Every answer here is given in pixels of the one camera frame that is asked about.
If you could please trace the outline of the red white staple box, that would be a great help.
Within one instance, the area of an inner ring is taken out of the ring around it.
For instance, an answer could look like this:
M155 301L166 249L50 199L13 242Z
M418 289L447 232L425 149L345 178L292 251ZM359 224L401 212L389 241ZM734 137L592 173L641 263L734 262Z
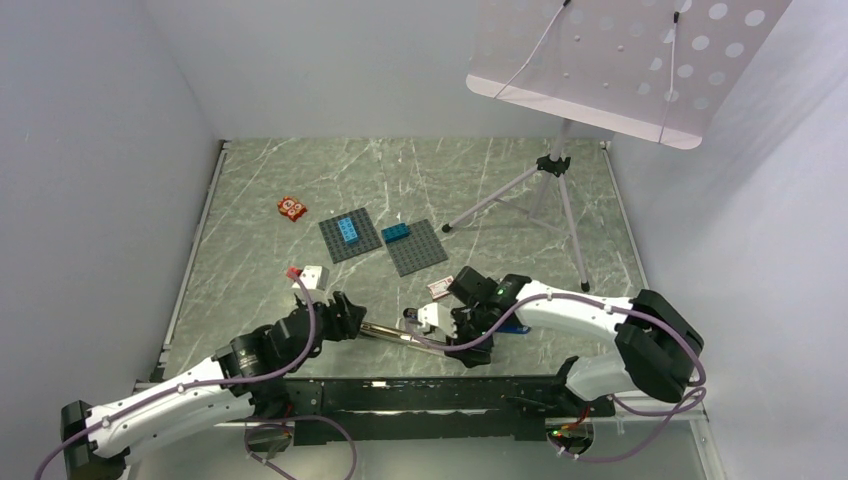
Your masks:
M438 301L450 294L450 286L454 281L453 276L448 276L427 285L427 290L433 301Z

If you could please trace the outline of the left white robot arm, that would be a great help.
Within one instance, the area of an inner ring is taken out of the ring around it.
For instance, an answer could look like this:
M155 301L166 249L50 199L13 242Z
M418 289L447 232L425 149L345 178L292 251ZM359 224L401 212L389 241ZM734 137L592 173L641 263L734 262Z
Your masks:
M317 411L314 389L284 376L317 357L323 341L357 337L364 306L333 292L297 300L287 316L233 338L184 373L129 398L61 411L62 455L71 479L118 479L145 452L232 420L281 419Z

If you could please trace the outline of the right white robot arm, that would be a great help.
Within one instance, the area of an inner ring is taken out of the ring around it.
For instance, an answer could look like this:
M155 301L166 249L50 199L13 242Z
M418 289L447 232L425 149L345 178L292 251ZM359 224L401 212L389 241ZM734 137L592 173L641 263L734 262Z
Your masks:
M603 355L567 360L563 380L551 388L557 411L574 415L588 402L639 390L666 403L703 384L698 358L701 335L656 291L642 289L633 298L599 297L557 289L525 275L500 280L464 267L448 291L461 305L424 308L419 318L428 330L441 331L461 353L488 352L501 327L544 328L593 338Z

